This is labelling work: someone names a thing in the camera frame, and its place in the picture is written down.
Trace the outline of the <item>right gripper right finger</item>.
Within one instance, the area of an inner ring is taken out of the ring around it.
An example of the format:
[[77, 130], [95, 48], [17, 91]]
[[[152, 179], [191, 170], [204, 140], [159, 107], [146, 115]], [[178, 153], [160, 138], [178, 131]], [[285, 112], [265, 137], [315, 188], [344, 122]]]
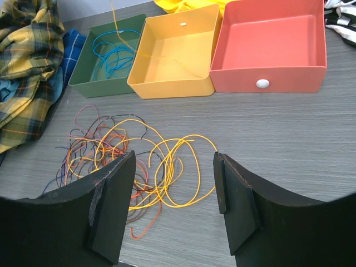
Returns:
[[324, 202], [216, 152], [214, 179], [237, 266], [354, 266], [355, 195]]

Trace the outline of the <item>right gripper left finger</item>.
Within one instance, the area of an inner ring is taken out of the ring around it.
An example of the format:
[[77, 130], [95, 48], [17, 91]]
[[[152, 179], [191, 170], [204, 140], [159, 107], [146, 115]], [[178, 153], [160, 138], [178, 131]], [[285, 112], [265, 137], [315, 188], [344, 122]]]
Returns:
[[35, 199], [1, 198], [2, 266], [122, 266], [136, 172], [127, 152]]

